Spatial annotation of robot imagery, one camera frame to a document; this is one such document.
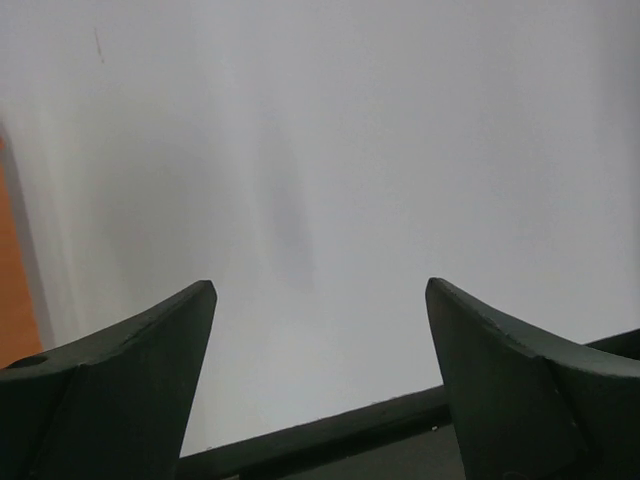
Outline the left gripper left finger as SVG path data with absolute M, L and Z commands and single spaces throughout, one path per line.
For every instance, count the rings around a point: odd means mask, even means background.
M 200 280 L 3 368 L 2 478 L 174 478 L 216 303 Z

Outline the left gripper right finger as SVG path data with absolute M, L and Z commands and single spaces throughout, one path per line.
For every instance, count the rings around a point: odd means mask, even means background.
M 579 344 L 441 278 L 425 301 L 468 478 L 638 477 L 637 331 Z

